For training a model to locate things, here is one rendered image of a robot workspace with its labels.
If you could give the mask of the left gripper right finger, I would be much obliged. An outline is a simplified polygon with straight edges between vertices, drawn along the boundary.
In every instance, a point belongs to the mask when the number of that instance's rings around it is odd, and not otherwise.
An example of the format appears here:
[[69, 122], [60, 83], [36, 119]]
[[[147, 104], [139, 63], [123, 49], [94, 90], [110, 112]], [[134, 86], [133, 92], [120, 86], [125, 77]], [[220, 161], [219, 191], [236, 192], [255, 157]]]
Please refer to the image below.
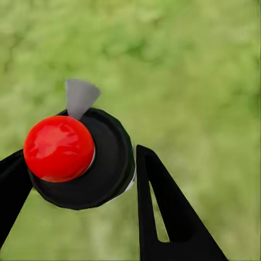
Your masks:
[[[140, 261], [228, 261], [158, 155], [136, 146]], [[151, 182], [170, 243], [160, 242]]]

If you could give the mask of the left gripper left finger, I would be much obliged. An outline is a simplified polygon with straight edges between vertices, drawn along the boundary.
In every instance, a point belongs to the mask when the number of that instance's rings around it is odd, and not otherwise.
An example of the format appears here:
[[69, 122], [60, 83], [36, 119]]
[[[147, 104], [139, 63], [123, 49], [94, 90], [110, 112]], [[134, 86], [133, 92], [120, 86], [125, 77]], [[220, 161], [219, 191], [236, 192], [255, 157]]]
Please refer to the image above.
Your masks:
[[32, 187], [23, 149], [0, 161], [0, 249]]

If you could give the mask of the pesticide atomizer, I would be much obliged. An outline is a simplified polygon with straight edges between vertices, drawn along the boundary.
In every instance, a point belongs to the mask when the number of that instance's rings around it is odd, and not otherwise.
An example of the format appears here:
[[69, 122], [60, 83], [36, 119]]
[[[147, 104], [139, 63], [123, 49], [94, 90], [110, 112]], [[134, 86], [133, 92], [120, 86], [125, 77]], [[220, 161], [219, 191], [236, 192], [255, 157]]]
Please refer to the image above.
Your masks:
[[133, 186], [135, 149], [117, 118], [91, 108], [98, 87], [68, 79], [65, 88], [67, 109], [38, 122], [25, 138], [27, 170], [44, 200], [75, 210], [100, 207]]

